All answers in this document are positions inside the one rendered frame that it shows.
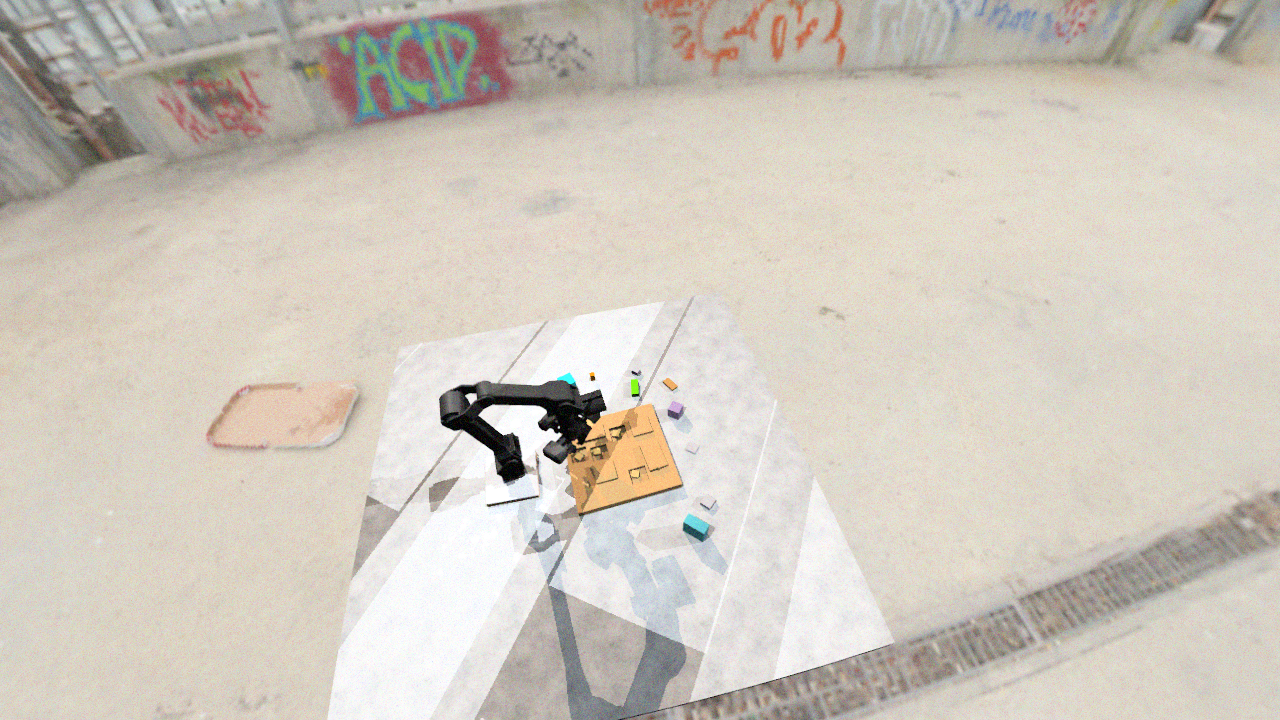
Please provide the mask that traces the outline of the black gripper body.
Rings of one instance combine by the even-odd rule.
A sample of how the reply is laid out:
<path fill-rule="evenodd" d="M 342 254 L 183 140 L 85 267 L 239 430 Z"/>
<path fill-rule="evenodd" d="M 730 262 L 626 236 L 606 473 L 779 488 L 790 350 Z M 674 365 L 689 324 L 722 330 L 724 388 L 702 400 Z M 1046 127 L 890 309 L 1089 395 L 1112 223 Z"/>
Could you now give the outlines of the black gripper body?
<path fill-rule="evenodd" d="M 571 427 L 561 427 L 558 420 L 556 420 L 556 424 L 561 427 L 559 432 L 563 434 L 559 438 L 561 442 L 557 443 L 554 439 L 550 439 L 550 442 L 544 448 L 541 448 L 544 456 L 549 457 L 558 465 L 564 462 L 564 459 L 568 457 L 570 448 L 572 448 L 573 446 L 572 439 L 577 439 L 579 436 L 582 433 L 582 430 L 588 428 L 586 420 L 591 421 L 593 424 L 596 424 L 596 421 L 602 418 L 600 413 L 593 414 L 590 416 L 584 416 L 581 413 L 579 413 L 579 415 L 580 415 L 579 420 Z"/>

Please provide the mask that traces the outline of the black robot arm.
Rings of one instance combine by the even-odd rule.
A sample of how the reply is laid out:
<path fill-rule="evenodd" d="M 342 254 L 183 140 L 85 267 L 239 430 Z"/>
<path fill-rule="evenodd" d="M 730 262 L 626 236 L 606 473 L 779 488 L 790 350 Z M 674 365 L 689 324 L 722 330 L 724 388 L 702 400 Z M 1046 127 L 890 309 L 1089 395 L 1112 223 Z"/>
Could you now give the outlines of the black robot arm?
<path fill-rule="evenodd" d="M 470 404 L 465 395 L 476 393 Z M 602 389 L 586 395 L 579 393 L 579 387 L 567 380 L 548 380 L 543 386 L 497 384 L 481 380 L 475 386 L 456 386 L 439 398 L 440 421 L 452 430 L 466 430 L 475 439 L 494 451 L 497 475 L 503 483 L 525 477 L 524 454 L 518 436 L 500 432 L 489 425 L 481 416 L 484 407 L 492 405 L 538 406 L 547 410 L 538 427 L 559 433 L 559 427 L 571 427 L 579 420 L 579 413 L 590 416 L 607 410 Z M 506 482 L 504 482 L 506 480 Z"/>

